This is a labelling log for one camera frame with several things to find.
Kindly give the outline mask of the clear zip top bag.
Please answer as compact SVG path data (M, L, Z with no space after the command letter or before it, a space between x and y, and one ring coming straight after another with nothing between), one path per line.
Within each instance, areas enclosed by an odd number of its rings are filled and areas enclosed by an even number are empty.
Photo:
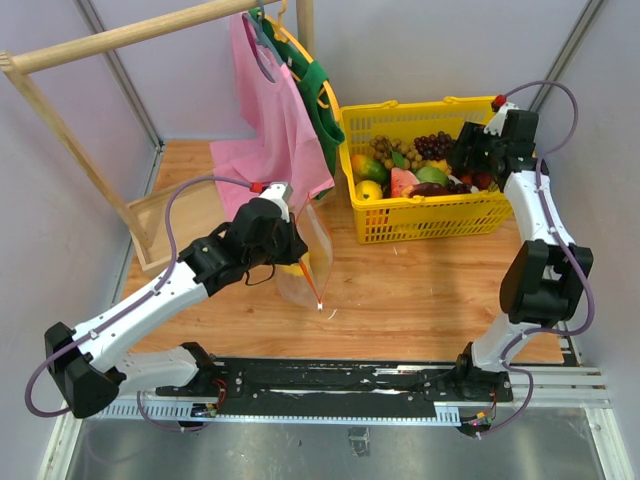
M276 286L281 297L293 304L321 312L323 296L334 263L333 241L326 222L316 204L307 199L295 221L297 230L308 246L311 274L307 277L286 275L276 268Z

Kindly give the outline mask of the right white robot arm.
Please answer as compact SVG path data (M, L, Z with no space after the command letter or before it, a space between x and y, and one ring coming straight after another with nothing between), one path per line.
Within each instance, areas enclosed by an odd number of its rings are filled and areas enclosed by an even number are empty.
M494 179L522 240L500 285L500 315L459 354L447 378L464 400L495 398L505 390L513 357L571 319L587 291L593 254L575 243L555 207L548 167L534 155L538 120L535 112L506 106L486 126L465 122L448 157L456 170Z

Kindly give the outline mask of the yellow lemon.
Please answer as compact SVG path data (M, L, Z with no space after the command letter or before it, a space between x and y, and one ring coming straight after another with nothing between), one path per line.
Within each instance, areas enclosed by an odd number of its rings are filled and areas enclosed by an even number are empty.
M370 202L384 198L380 184L372 180L363 180L355 186L355 197L359 201Z
M297 263L281 265L280 269L286 274L297 277L307 277L311 274L310 254L305 253Z

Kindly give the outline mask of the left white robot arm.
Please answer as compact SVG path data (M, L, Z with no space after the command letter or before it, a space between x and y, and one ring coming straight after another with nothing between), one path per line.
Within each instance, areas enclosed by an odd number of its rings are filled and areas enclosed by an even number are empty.
M44 335L47 370L79 419L116 398L156 387L207 393L214 383L208 354L184 343L156 354L129 349L181 311L237 282L258 266L293 265L306 253L288 186L270 185L237 211L234 219L191 242L160 276L116 306L75 328L58 322Z

